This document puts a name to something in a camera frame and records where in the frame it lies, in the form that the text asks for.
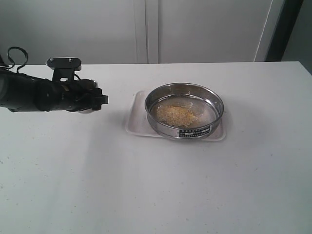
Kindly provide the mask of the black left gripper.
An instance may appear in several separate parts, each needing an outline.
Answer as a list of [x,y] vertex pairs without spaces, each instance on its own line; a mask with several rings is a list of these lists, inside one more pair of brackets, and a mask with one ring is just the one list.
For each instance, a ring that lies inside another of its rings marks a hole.
[[99,111],[103,104],[108,104],[109,97],[102,89],[84,90],[80,95],[77,80],[55,82],[47,79],[34,79],[34,111]]

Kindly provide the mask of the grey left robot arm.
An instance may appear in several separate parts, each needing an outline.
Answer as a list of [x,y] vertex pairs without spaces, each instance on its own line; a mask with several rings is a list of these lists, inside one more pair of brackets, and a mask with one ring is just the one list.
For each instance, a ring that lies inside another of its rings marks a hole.
[[55,68],[52,80],[0,71],[0,106],[11,112],[99,111],[108,104],[92,79],[75,79],[75,69]]

